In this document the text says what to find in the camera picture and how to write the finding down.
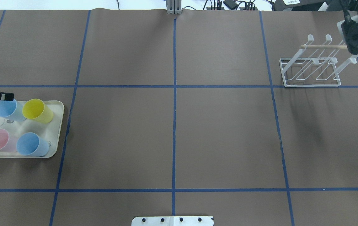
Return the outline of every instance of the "white drying rack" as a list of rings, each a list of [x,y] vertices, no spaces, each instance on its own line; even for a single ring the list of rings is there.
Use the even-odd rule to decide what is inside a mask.
[[[318,87],[318,86],[340,86],[341,80],[339,73],[350,63],[356,63],[357,55],[352,55],[341,63],[338,67],[338,59],[335,57],[340,50],[348,50],[342,40],[338,45],[331,46],[332,37],[325,36],[322,45],[312,45],[314,36],[308,35],[306,44],[301,45],[300,49],[292,58],[281,58],[281,74],[285,87]],[[306,50],[313,50],[308,57],[302,57]]]

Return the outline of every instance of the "cup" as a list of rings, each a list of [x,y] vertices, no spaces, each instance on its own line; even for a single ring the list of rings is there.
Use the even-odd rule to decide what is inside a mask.
[[[0,129],[0,152],[16,152],[17,138],[12,136],[7,130]]]
[[[25,133],[17,140],[17,152],[22,155],[40,157],[49,151],[46,140],[35,133]]]
[[[13,101],[1,100],[0,101],[0,117],[7,118],[14,121],[24,121],[23,106],[17,102],[16,99]]]
[[[23,116],[27,119],[47,124],[53,119],[52,110],[40,99],[32,99],[25,103]]]

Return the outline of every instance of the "gray tabletop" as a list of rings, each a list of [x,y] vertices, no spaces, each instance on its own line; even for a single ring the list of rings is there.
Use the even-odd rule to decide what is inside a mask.
[[[66,108],[53,157],[0,159],[0,225],[358,225],[358,63],[297,89],[278,64],[341,20],[0,11],[0,91]]]

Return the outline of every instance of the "white label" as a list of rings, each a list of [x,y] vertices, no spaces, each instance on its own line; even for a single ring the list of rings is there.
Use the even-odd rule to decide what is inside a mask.
[[[283,0],[283,2],[285,3],[285,5],[294,5],[299,4],[300,0]]]

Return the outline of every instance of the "white mounting plate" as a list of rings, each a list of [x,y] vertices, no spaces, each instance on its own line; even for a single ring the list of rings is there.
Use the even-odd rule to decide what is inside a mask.
[[[211,216],[162,216],[135,217],[131,226],[213,226],[214,217]]]
[[[325,60],[326,58],[325,57],[320,57],[318,58],[319,60]],[[281,74],[282,74],[282,80],[283,80],[283,85],[285,87],[338,87],[341,85],[341,80],[334,80],[334,81],[337,81],[337,84],[302,84],[302,85],[289,85],[288,82],[290,81],[286,81],[286,77],[285,77],[285,73],[283,71],[283,68],[284,68],[284,65],[286,65],[287,63],[283,63],[283,61],[289,61],[291,60],[291,58],[281,58],[279,59],[279,66],[281,67]],[[298,58],[298,60],[308,60],[308,58]],[[334,63],[332,63],[332,68],[334,69],[334,71],[336,70],[336,66]],[[339,74],[338,73],[334,73],[333,76],[331,76],[332,78],[333,77],[337,77],[339,78]]]
[[[44,100],[44,103],[53,111],[54,117],[50,123],[42,124],[33,120],[12,121],[0,117],[0,129],[5,129],[15,137],[19,138],[24,133],[33,132],[49,143],[49,151],[42,157],[24,156],[15,153],[0,152],[0,159],[46,159],[52,157],[57,151],[61,122],[63,120],[64,105],[57,100]]]

